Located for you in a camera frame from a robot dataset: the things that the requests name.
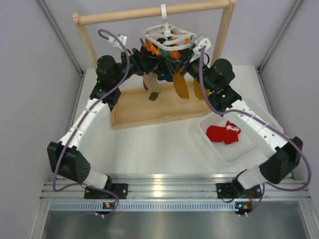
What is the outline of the orange clothes clip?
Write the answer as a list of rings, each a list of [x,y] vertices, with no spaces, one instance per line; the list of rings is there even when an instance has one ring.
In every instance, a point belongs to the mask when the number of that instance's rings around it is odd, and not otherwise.
[[[148,52],[150,52],[152,55],[156,55],[157,57],[161,56],[161,52],[156,48],[156,46],[150,42],[150,41],[145,41],[144,42],[144,47]]]

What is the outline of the dark teal sock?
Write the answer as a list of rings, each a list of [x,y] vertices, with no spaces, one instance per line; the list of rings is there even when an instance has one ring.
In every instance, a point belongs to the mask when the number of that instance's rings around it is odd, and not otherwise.
[[[165,62],[161,62],[157,66],[157,80],[173,82],[172,72],[170,71],[168,65]]]

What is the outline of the white plastic clip hanger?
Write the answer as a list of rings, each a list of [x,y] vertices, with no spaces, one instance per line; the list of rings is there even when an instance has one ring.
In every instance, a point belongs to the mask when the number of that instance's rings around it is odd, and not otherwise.
[[[160,6],[163,23],[144,30],[145,40],[164,51],[180,51],[192,46],[197,34],[168,23],[166,4]]]

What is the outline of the red christmas sock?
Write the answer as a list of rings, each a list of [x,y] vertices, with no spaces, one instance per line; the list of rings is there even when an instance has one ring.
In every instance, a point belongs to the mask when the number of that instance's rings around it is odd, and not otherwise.
[[[224,127],[211,125],[206,130],[206,136],[211,142],[223,142],[226,145],[238,142],[240,133],[241,129],[230,121]]]

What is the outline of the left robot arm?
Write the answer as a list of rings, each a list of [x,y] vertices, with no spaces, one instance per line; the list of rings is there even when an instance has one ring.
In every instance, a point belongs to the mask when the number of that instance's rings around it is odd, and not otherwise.
[[[102,197],[112,194],[113,186],[108,175],[91,168],[84,157],[84,149],[103,119],[115,107],[121,95],[119,86],[132,75],[142,76],[152,72],[161,62],[160,57],[137,49],[125,50],[117,63],[110,55],[97,60],[97,83],[85,109],[74,125],[58,141],[51,142],[47,153],[55,177],[62,176],[75,184],[86,185]]]

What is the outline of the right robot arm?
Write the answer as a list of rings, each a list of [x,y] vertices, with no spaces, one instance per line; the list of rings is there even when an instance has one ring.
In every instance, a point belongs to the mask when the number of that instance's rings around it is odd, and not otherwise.
[[[180,57],[167,63],[169,69],[175,72],[183,69],[193,76],[202,92],[210,93],[204,99],[211,110],[239,127],[264,154],[265,161],[240,172],[232,180],[231,187],[237,197],[245,197],[252,187],[263,183],[276,187],[299,165],[304,157],[303,142],[298,137],[290,139],[254,114],[230,86],[235,74],[228,60],[218,59],[211,67],[203,65],[203,57],[194,61]]]

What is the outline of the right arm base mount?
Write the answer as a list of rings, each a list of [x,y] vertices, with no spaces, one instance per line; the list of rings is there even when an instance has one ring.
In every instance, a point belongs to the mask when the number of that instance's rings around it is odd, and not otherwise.
[[[262,188],[256,185],[250,189],[244,189],[241,186],[235,186],[233,183],[217,183],[217,197],[225,202],[234,199],[260,199]]]

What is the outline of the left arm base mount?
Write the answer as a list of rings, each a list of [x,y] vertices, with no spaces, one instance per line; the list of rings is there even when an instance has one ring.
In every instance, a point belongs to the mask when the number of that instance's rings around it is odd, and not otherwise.
[[[107,189],[96,189],[91,186],[85,187],[85,199],[126,199],[129,185],[126,183],[112,183]]]

